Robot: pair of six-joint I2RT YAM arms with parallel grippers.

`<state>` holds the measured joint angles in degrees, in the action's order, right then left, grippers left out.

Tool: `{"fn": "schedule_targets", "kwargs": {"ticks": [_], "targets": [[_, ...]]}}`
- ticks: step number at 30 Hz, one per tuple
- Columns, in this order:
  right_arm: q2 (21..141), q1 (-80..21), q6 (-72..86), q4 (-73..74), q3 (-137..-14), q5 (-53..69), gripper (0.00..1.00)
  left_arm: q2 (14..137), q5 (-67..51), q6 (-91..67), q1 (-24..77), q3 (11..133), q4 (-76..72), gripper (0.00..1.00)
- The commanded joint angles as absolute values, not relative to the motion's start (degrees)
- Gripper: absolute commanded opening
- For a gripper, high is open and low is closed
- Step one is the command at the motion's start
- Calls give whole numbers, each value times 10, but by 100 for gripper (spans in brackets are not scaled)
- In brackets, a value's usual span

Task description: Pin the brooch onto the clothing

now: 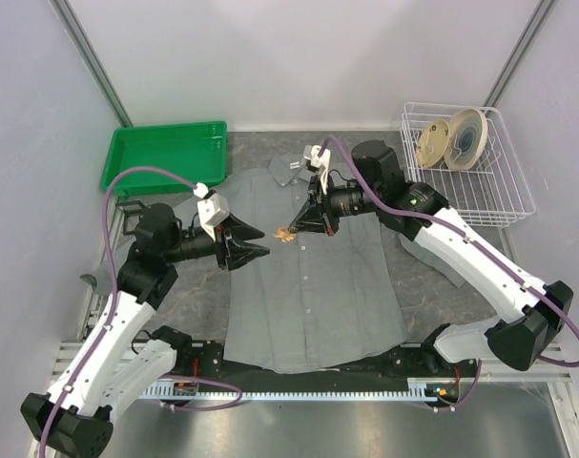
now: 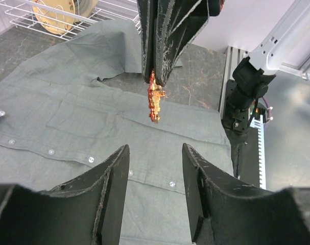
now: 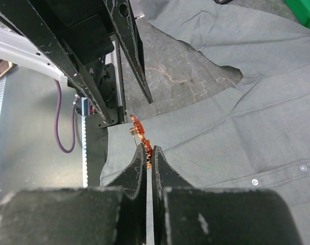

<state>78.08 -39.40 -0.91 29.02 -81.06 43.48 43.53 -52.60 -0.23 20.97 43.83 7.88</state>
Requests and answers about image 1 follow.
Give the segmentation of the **orange maple leaf brooch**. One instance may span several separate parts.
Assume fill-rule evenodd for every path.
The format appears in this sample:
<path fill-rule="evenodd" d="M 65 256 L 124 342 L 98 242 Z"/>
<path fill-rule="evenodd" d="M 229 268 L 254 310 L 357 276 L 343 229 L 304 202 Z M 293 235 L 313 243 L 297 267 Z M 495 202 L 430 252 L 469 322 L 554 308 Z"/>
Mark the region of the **orange maple leaf brooch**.
<path fill-rule="evenodd" d="M 281 242 L 286 243 L 293 241 L 296 238 L 296 235 L 289 232 L 287 228 L 280 227 L 274 234 L 274 237 L 279 239 Z"/>

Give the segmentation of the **grey button shirt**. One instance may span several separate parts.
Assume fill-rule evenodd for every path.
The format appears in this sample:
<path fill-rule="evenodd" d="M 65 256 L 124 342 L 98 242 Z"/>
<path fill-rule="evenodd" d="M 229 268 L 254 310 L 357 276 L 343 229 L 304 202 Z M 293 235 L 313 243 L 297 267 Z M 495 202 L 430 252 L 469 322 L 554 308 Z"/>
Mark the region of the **grey button shirt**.
<path fill-rule="evenodd" d="M 343 219 L 333 237 L 275 238 L 306 197 L 308 174 L 294 176 L 289 163 L 277 157 L 217 188 L 235 215 L 264 233 L 269 254 L 232 272 L 209 258 L 182 263 L 148 331 L 169 325 L 223 339 L 226 360 L 278 373 L 348 363 L 411 340 L 376 216 Z"/>

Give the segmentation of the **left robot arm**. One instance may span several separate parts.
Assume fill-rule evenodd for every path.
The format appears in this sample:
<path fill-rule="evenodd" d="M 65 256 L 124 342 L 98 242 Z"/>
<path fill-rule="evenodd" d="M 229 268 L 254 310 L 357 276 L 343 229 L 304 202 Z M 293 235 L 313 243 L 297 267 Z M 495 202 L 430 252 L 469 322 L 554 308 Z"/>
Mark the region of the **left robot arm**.
<path fill-rule="evenodd" d="M 215 257 L 232 271 L 269 254 L 257 243 L 261 230 L 227 208 L 202 200 L 200 225 L 184 227 L 164 203 L 130 202 L 138 222 L 134 242 L 102 316 L 69 366 L 44 394 L 29 394 L 20 407 L 39 451 L 68 457 L 98 457 L 109 444 L 114 424 L 160 377 L 194 372 L 192 338 L 169 326 L 153 332 L 125 366 L 119 363 L 144 324 L 175 284 L 176 264 Z"/>

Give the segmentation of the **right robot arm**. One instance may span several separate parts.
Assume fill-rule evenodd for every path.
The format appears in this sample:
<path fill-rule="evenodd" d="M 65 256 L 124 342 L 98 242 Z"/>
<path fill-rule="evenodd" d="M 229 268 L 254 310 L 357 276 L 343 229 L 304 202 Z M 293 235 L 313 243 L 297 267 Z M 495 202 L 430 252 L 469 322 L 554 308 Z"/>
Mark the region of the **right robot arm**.
<path fill-rule="evenodd" d="M 444 262 L 496 312 L 492 319 L 436 329 L 420 354 L 423 369 L 439 376 L 464 360 L 496 358 L 527 371 L 542 359 L 564 326 L 571 288 L 563 281 L 545 282 L 506 258 L 433 187 L 406 179 L 395 151 L 384 141 L 365 141 L 342 156 L 353 176 L 337 186 L 329 176 L 326 145 L 305 147 L 300 166 L 312 176 L 289 232 L 332 237 L 342 218 L 374 214 L 385 227 Z"/>

